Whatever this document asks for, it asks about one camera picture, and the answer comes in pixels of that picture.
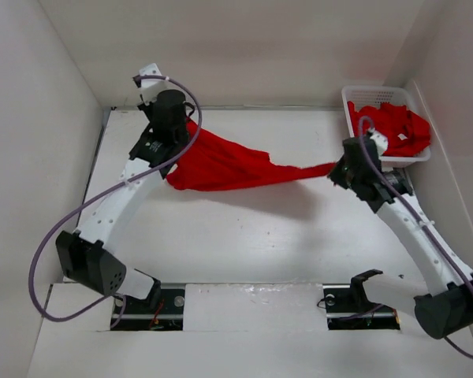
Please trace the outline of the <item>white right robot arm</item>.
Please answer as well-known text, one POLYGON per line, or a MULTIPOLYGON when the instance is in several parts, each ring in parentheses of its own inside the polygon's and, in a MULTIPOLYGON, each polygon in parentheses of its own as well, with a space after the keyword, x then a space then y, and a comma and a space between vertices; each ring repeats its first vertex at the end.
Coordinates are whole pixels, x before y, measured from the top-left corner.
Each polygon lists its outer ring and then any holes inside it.
POLYGON ((397 171, 383 172, 376 135, 348 138, 344 153, 328 175, 369 205, 400 240, 423 276, 406 283, 371 269, 351 279, 348 300, 365 311, 385 305, 418 321, 433 339, 473 324, 473 269, 465 264, 423 213, 408 181, 397 171))

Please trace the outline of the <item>red t-shirt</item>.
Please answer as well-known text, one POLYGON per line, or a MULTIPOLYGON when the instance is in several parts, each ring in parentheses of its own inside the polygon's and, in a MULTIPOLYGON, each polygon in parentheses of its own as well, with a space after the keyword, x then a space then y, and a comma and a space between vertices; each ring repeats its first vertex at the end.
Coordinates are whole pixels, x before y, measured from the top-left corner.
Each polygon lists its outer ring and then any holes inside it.
POLYGON ((323 177, 335 165, 276 165, 265 151, 247 148, 203 129, 166 181, 179 191, 231 191, 323 177))

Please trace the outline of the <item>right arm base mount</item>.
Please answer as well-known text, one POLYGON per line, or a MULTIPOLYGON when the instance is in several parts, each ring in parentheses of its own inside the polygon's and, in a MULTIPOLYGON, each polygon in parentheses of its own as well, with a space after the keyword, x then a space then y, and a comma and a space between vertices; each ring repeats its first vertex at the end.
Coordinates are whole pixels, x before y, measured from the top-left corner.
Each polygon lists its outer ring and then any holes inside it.
POLYGON ((371 269, 354 276, 350 283, 322 285, 323 296, 317 307, 326 312, 330 331, 400 330, 396 310, 370 302, 363 289, 364 281, 381 274, 382 271, 371 269))

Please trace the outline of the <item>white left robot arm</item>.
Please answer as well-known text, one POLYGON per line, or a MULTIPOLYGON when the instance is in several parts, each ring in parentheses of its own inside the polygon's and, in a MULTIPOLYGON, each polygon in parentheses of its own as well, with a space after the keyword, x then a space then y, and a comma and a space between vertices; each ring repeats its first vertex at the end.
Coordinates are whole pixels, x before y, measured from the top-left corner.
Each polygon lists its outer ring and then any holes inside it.
POLYGON ((118 240, 188 145, 188 107, 185 94, 174 89, 161 91, 154 102, 140 105, 149 124, 129 152, 121 186, 106 195, 74 232, 61 232, 55 241, 65 277, 103 296, 132 297, 134 305, 146 313, 158 307, 161 283, 123 264, 116 256, 118 240))

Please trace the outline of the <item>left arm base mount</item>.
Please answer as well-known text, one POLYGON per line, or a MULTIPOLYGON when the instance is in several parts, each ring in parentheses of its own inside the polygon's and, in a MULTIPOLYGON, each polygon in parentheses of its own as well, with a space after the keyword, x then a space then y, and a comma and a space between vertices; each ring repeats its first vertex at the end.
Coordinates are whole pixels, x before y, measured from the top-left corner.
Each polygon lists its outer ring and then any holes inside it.
POLYGON ((111 331, 179 332, 184 327, 185 289, 183 283, 161 287, 157 306, 150 308, 138 299, 114 298, 110 317, 111 331))

